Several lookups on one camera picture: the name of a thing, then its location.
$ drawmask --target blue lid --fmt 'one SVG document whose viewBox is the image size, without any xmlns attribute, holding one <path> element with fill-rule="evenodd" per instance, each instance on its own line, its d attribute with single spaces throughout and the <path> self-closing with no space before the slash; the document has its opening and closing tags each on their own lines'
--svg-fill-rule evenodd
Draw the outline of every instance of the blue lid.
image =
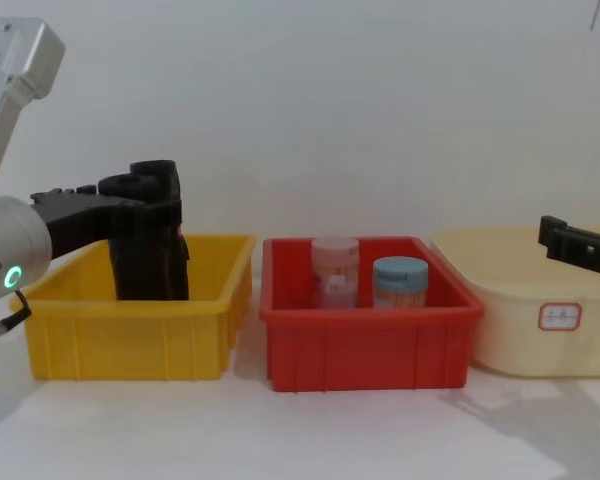
<svg viewBox="0 0 600 480">
<path fill-rule="evenodd" d="M 429 265 L 413 257 L 384 257 L 373 262 L 373 284 L 385 292 L 419 293 L 429 287 Z"/>
</svg>

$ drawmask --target white table surface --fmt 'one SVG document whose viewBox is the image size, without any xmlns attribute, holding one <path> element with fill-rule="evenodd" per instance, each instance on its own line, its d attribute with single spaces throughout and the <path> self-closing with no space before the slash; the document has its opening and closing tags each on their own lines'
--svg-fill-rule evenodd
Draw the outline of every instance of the white table surface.
<svg viewBox="0 0 600 480">
<path fill-rule="evenodd" d="M 0 480 L 600 480 L 600 380 L 274 393 L 254 312 L 216 382 L 40 383 L 0 339 Z"/>
</svg>

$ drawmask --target pink lid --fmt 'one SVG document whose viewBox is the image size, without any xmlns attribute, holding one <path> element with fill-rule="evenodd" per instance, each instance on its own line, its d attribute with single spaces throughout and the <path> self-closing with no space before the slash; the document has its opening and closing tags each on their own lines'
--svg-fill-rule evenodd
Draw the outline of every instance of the pink lid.
<svg viewBox="0 0 600 480">
<path fill-rule="evenodd" d="M 349 237 L 322 237 L 311 242 L 311 259 L 316 265 L 349 267 L 358 264 L 358 241 Z"/>
</svg>

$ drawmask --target jar with pink lid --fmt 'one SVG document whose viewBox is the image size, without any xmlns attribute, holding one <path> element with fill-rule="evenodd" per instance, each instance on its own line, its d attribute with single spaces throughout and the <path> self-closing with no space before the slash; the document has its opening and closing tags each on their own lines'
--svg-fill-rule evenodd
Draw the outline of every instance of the jar with pink lid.
<svg viewBox="0 0 600 480">
<path fill-rule="evenodd" d="M 311 242 L 316 308 L 355 308 L 359 245 L 355 238 L 324 237 Z"/>
</svg>

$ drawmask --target plastic jar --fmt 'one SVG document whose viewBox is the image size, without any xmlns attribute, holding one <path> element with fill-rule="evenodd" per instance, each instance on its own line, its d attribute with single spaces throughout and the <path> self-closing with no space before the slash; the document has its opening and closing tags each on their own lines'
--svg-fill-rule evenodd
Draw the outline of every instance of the plastic jar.
<svg viewBox="0 0 600 480">
<path fill-rule="evenodd" d="M 373 262 L 375 308 L 424 307 L 429 265 L 413 257 L 384 257 Z"/>
<path fill-rule="evenodd" d="M 314 304 L 317 308 L 355 308 L 359 245 L 355 238 L 324 237 L 311 242 Z"/>
</svg>

